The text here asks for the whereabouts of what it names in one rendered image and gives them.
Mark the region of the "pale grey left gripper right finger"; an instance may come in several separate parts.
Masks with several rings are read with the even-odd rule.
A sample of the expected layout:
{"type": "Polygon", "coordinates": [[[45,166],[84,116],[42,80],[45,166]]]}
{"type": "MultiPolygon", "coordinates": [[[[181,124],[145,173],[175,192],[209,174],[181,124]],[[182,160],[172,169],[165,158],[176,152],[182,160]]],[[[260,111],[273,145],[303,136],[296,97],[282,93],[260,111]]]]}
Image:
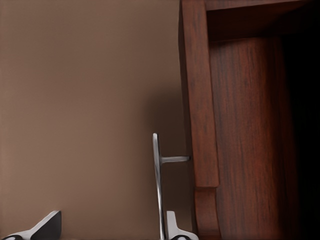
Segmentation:
{"type": "Polygon", "coordinates": [[[182,230],[178,227],[174,211],[167,211],[166,219],[167,240],[199,240],[199,237],[195,233],[182,230]]]}

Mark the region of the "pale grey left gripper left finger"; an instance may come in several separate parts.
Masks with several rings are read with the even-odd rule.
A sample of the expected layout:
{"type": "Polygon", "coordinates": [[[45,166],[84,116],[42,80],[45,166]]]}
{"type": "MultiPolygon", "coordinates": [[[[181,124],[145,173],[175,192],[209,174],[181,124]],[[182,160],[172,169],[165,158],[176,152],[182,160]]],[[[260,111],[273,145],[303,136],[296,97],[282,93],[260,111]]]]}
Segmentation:
{"type": "Polygon", "coordinates": [[[54,210],[34,227],[12,233],[1,240],[60,240],[62,234],[62,212],[54,210]]]}

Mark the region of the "dark red wooden drawer cabinet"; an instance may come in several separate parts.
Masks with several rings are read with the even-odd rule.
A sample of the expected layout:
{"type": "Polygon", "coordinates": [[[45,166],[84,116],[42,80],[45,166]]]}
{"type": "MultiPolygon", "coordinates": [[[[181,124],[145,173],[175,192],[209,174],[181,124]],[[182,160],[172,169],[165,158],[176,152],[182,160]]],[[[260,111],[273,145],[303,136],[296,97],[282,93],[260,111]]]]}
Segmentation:
{"type": "Polygon", "coordinates": [[[320,240],[320,0],[180,0],[200,240],[320,240]]]}

